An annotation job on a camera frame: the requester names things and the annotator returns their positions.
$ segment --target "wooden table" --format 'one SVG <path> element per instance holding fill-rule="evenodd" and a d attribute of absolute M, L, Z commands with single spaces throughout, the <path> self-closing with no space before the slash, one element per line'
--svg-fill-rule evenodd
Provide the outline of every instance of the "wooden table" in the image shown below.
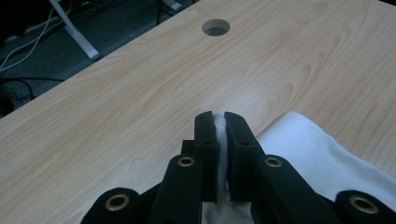
<path fill-rule="evenodd" d="M 203 33 L 215 18 L 229 33 Z M 255 134 L 297 111 L 396 176 L 395 36 L 373 0 L 202 0 L 0 120 L 0 223 L 79 223 L 109 189 L 147 190 L 208 110 Z"/>

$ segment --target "white fabric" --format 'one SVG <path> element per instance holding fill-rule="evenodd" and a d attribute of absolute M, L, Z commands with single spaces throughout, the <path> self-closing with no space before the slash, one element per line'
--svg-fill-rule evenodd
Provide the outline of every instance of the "white fabric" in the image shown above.
<path fill-rule="evenodd" d="M 204 203 L 203 223 L 253 223 L 248 203 L 230 203 L 225 184 L 225 119 L 215 115 L 220 143 L 218 204 Z M 295 112 L 273 123 L 258 141 L 265 154 L 288 160 L 315 192 L 334 201 L 339 191 L 369 193 L 396 211 L 396 180 L 371 163 L 350 154 L 318 125 Z"/>

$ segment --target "gray carpet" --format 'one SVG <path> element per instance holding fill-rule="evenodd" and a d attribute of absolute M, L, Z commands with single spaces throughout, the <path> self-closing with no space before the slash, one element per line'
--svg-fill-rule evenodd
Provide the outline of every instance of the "gray carpet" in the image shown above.
<path fill-rule="evenodd" d="M 111 2 L 112 0 L 104 0 L 104 4 Z M 90 17 L 83 14 L 84 11 L 79 12 L 79 14 L 70 14 L 70 18 L 75 16 L 72 22 L 100 52 L 102 57 L 154 28 L 156 23 L 158 10 L 156 0 L 116 0 L 115 2 L 121 4 L 102 11 L 90 21 L 88 20 Z M 178 0 L 178 2 L 183 6 L 191 4 L 191 1 L 187 0 Z M 167 18 L 169 16 L 163 14 L 162 21 Z M 60 20 L 53 20 L 49 24 L 49 28 L 58 21 Z M 35 39 L 40 35 L 43 28 L 44 26 L 22 37 L 8 41 L 0 48 L 0 59 L 6 58 L 15 48 Z M 6 66 L 25 57 L 30 48 L 10 58 Z M 34 52 L 25 61 L 1 72 L 0 78 L 45 77 L 65 80 L 93 63 L 62 25 L 53 34 L 40 41 Z M 48 80 L 26 80 L 26 82 L 32 87 L 35 97 L 60 83 Z M 11 98 L 15 108 L 30 102 L 29 89 L 21 82 L 6 82 L 1 84 L 0 88 Z"/>

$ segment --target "white cable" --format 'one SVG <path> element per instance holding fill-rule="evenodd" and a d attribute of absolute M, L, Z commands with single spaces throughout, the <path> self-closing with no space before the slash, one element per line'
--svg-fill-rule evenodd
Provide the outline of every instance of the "white cable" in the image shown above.
<path fill-rule="evenodd" d="M 69 9 L 67 10 L 67 14 L 69 14 L 69 12 L 70 12 L 70 8 L 71 8 L 71 5 L 72 5 L 71 3 L 72 3 L 72 1 L 70 1 L 70 3 L 69 3 Z M 57 26 L 57 25 L 59 25 L 59 24 L 62 23 L 62 21 L 60 21 L 60 22 L 56 23 L 55 25 L 51 26 L 51 27 L 47 30 L 47 27 L 48 27 L 48 25 L 50 24 L 50 17 L 52 16 L 52 12 L 53 12 L 53 9 L 51 10 L 51 12 L 50 12 L 50 14 L 49 14 L 49 18 L 48 18 L 48 20 L 47 20 L 46 26 L 44 27 L 44 29 L 43 29 L 43 31 L 41 32 L 41 34 L 40 34 L 36 39 L 30 41 L 29 43 L 27 43 L 27 44 L 25 44 L 25 45 L 23 45 L 23 46 L 20 46 L 20 47 L 14 49 L 14 50 L 12 50 L 12 51 L 8 54 L 8 56 L 4 59 L 3 64 L 0 66 L 0 72 L 4 72 L 4 71 L 8 70 L 9 68 L 14 67 L 14 66 L 16 66 L 16 65 L 18 65 L 18 64 L 20 64 L 20 63 L 22 63 L 23 61 L 25 61 L 25 60 L 33 53 L 33 51 L 35 50 L 35 46 L 38 44 L 38 42 L 39 42 L 41 36 L 43 36 L 44 34 L 46 34 L 47 32 L 49 32 L 49 31 L 50 31 L 51 29 L 53 29 L 55 26 Z M 33 45 L 32 49 L 30 50 L 30 52 L 29 52 L 23 59 L 21 59 L 21 60 L 18 61 L 17 63 L 14 63 L 14 64 L 12 64 L 12 65 L 6 67 L 6 68 L 3 68 L 3 67 L 6 65 L 6 62 L 7 62 L 8 58 L 9 58 L 13 53 L 15 53 L 16 51 L 18 51 L 18 50 L 20 50 L 20 49 L 22 49 L 22 48 L 25 48 L 25 47 L 27 47 L 27 46 L 33 44 L 34 42 L 35 42 L 35 44 Z"/>

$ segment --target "metal grommet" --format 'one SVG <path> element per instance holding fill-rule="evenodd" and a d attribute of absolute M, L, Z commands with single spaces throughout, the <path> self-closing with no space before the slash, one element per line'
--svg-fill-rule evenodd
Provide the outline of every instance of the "metal grommet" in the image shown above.
<path fill-rule="evenodd" d="M 122 199 L 122 203 L 114 204 L 114 200 Z M 110 197 L 106 202 L 106 209 L 111 212 L 119 211 L 129 203 L 129 197 L 126 194 L 116 194 Z"/>
<path fill-rule="evenodd" d="M 177 161 L 177 164 L 180 166 L 192 166 L 194 163 L 195 160 L 191 157 L 182 157 Z"/>
<path fill-rule="evenodd" d="M 363 213 L 367 213 L 371 215 L 378 213 L 378 207 L 374 203 L 370 202 L 369 200 L 361 196 L 358 195 L 350 196 L 349 203 Z"/>
<path fill-rule="evenodd" d="M 272 167 L 281 167 L 282 166 L 282 161 L 280 161 L 279 159 L 275 158 L 275 157 L 268 157 L 265 158 L 265 163 L 269 166 Z"/>

